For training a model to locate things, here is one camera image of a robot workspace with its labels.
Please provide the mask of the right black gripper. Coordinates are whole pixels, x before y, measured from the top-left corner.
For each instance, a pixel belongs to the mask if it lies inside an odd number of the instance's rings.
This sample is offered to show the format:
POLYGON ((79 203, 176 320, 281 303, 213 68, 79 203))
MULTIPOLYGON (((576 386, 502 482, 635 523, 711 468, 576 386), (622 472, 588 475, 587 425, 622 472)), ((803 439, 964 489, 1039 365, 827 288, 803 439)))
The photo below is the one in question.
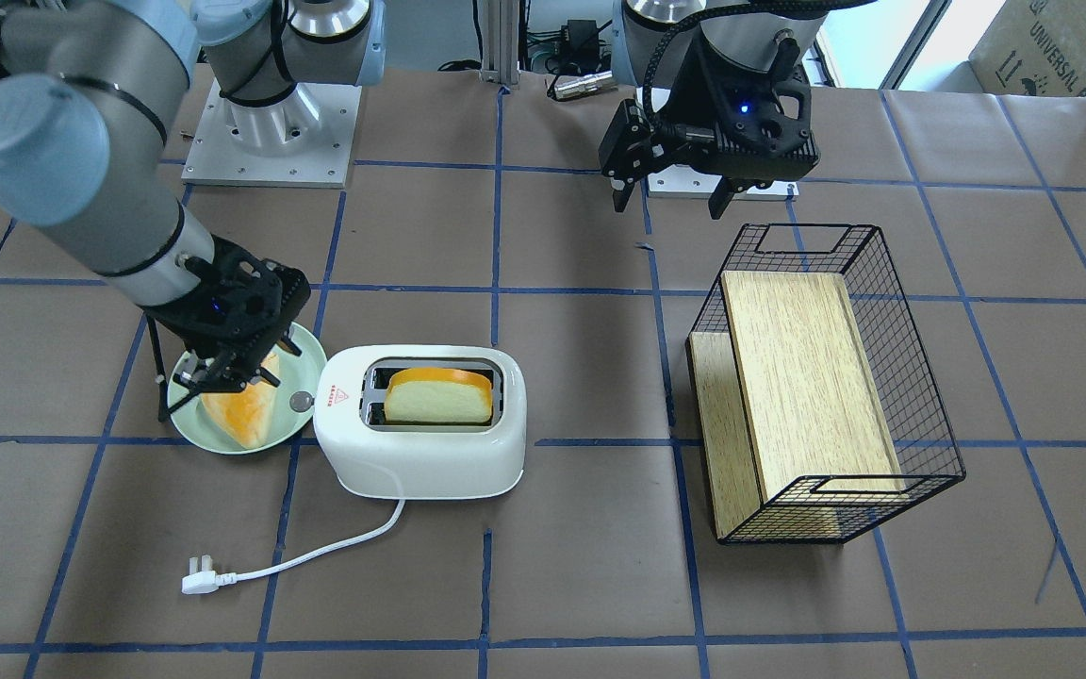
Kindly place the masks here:
POLYGON ((290 389, 303 381, 304 349, 289 334, 310 298, 302 271, 214 238, 214 257, 189 257, 195 287, 148 317, 182 340, 168 373, 156 341, 157 419, 169 422, 195 397, 238 394, 249 383, 290 389))

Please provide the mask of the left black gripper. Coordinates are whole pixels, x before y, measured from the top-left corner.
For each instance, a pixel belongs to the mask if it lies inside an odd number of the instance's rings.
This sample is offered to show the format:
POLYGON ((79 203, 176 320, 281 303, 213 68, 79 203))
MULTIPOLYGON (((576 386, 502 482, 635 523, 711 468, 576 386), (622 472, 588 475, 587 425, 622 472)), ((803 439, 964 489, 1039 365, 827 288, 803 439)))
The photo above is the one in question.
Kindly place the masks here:
POLYGON ((811 91, 798 70, 794 38, 770 43, 770 68, 743 70, 705 38, 689 45, 664 106, 634 100, 615 111, 599 143, 601 173, 611 179, 613 208, 624 212, 639 181, 682 164, 721 176, 711 192, 719 221, 753 186, 801 179, 820 152, 811 128, 811 91))

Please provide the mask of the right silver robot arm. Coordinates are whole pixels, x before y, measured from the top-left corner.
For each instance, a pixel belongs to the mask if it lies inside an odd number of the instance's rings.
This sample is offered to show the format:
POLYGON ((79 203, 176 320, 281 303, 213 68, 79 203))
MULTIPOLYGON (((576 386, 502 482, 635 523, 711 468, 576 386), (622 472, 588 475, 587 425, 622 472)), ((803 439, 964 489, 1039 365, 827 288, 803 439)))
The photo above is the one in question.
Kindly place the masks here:
POLYGON ((211 235, 156 181, 207 56, 216 98, 189 183, 341 188, 362 87, 386 65, 381 1, 0 1, 0 208, 180 337, 187 397, 279 387, 264 365, 301 271, 211 235))

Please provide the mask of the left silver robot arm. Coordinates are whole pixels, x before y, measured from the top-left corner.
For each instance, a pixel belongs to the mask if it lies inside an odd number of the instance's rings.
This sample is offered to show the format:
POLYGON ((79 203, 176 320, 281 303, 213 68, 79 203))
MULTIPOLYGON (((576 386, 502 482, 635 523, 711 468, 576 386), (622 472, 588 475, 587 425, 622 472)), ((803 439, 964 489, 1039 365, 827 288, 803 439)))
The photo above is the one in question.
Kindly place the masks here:
POLYGON ((613 77, 631 89, 599 142, 613 206, 673 166, 715 178, 720 218, 746 190, 817 166, 812 91, 801 60, 853 1, 619 1, 613 77))

